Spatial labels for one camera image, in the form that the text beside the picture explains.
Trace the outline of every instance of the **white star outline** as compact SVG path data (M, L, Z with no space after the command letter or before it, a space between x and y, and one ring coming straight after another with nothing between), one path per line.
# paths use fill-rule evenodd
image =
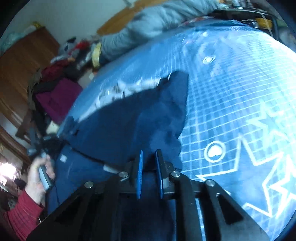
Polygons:
M272 140L276 135L288 140L287 135L278 130L272 129L270 132L268 132L269 126L261 122L261 120L264 120L267 118L267 116L270 116L270 117L277 117L275 122L277 124L280 124L280 122L282 121L283 115L284 115L284 111L281 110L277 112L272 112L270 108L266 105L266 103L261 100L260 101L260 117L255 117L250 120L246 120L246 122L248 122L249 124L255 125L263 129L263 147L264 148L267 148L271 144Z
M279 180L278 182L271 184L269 188L279 192L282 194L281 201L279 203L279 208L276 213L276 218L278 218L284 209L287 207L287 205L290 203L290 201L296 200L296 194L289 192L287 189L283 188L282 185L286 184L290 181L291 174L293 177L296 178L296 166L293 163L291 156L286 156L286 167L285 167L285 177L282 180Z
M205 181L206 178L205 177L212 177L212 176L217 176L217 175L223 175L223 174L226 174L226 173L231 173L231 172L236 172L238 170L238 165L239 165L239 157L240 157L240 152L241 152L241 147L242 147L242 144L244 145L244 147L246 148L246 151L250 157L250 160L252 162L252 164L254 166L259 166L259 165L262 165L264 163L267 163L271 160L274 160L276 159L276 162L275 164L273 165L270 173L267 175L266 179L262 182L262 188L263 188L263 192L264 192L264 195L265 195L265 198L266 198L266 203L267 203L267 212L246 202L242 208L243 209L246 209L248 207L268 216L268 217L272 217L272 207L271 207L271 202L270 202L270 196L269 196L269 193L268 193L268 188L267 188L267 183L270 181L271 177L273 176L274 172L276 171L279 163L281 162L282 160L282 157L284 156L284 153L283 152L279 152L271 157L267 157L266 159L262 160L262 161L257 161L251 148L249 147L248 145L248 142L247 140L243 137L242 134L239 134L238 138L237 138L237 152L236 152L236 155L235 155L235 159L234 159L234 167L233 169L230 169L230 170L226 170L226 171L221 171L221 172L216 172L216 173L209 173L209 174L202 174L202 175L196 175L196 177L198 177L200 180L202 181Z

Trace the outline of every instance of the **silver bolt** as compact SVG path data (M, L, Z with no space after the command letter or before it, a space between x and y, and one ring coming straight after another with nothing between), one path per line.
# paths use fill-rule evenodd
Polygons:
M181 173L178 171L173 171L170 173L172 177L180 177Z
M127 172L120 172L119 176L122 178L126 178L126 177L128 177L128 173Z
M215 186L215 181L212 180L212 179L208 179L208 180L206 180L205 183L206 183L208 186L210 186L210 187Z
M84 186L86 187L86 188L92 188L93 186L94 186L94 184L93 184L93 182L86 182L85 184L84 184Z

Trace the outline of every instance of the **maroon fabric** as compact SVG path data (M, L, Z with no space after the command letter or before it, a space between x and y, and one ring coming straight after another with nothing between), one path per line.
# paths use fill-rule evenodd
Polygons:
M15 208L4 213L4 219L21 241L36 228L37 219L43 207L36 204L29 195L23 191Z
M56 124L61 124L82 87L67 78L62 78L52 92L36 94L44 111Z
M67 59L60 60L46 67L41 71L41 82L54 81L55 79L63 75L64 67L68 66L69 62Z

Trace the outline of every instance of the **white cable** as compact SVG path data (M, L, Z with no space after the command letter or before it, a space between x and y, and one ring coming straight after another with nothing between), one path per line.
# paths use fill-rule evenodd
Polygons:
M273 34L272 34L272 32L271 32L271 29L270 29L270 27L269 27L269 24L268 24L268 22L267 22L267 20L266 20L266 18L265 18L265 16L264 16L264 14L261 13L261 12L259 12L259 11L258 11L258 13L260 13L261 16L264 18L264 21L265 21L265 23L266 23L266 26L267 26L267 28L268 28L268 31L269 31L270 35L271 35L272 37L274 37Z

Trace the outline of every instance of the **red sweater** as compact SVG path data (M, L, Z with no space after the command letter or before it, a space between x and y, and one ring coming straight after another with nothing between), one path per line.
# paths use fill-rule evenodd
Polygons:
M25 241L37 226L37 219L43 208L23 191L15 208L4 213L4 218L21 241Z

